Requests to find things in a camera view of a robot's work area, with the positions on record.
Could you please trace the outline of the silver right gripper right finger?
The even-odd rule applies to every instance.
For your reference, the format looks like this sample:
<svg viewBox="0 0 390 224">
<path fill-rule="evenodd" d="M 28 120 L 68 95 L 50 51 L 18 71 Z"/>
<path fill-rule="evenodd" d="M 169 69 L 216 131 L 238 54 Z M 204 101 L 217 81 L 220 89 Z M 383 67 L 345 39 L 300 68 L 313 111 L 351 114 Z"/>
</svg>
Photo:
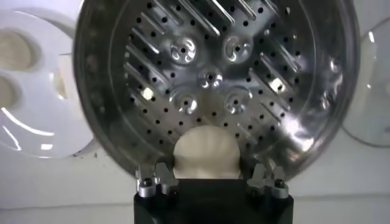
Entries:
<svg viewBox="0 0 390 224">
<path fill-rule="evenodd" d="M 269 172 L 265 165 L 256 164 L 252 177 L 247 180 L 247 185 L 260 195 L 264 195 L 266 189 L 270 189 L 274 198 L 286 199 L 289 197 L 289 187 L 286 183 L 285 173 L 280 166 L 276 166 Z"/>
</svg>

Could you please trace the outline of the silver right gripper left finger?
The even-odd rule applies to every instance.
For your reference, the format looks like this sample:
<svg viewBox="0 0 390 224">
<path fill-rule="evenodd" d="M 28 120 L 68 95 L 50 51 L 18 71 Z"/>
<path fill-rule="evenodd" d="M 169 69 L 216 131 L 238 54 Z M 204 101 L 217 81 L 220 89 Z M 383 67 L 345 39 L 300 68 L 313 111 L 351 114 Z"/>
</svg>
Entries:
<svg viewBox="0 0 390 224">
<path fill-rule="evenodd" d="M 178 185 L 178 179 L 165 163 L 141 165 L 136 171 L 136 188 L 141 198 L 151 198 L 157 194 L 169 195 L 177 190 Z"/>
</svg>

